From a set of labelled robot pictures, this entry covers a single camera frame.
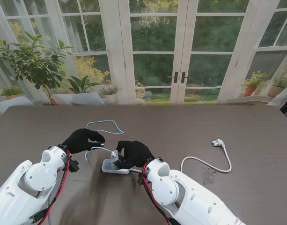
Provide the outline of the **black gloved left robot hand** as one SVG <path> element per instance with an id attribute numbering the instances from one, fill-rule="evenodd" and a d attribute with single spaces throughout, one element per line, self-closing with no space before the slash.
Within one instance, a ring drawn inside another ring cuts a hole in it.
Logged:
<path id="1" fill-rule="evenodd" d="M 105 138 L 97 131 L 86 128 L 75 130 L 62 144 L 71 154 L 89 151 L 92 147 L 101 147 Z"/>

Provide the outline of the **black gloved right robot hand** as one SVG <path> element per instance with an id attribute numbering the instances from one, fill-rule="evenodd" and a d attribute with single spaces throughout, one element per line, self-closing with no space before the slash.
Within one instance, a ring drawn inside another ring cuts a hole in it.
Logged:
<path id="1" fill-rule="evenodd" d="M 124 150 L 123 156 L 113 162 L 118 169 L 142 168 L 146 162 L 155 159 L 150 149 L 139 141 L 119 141 L 116 150 L 119 154 Z"/>

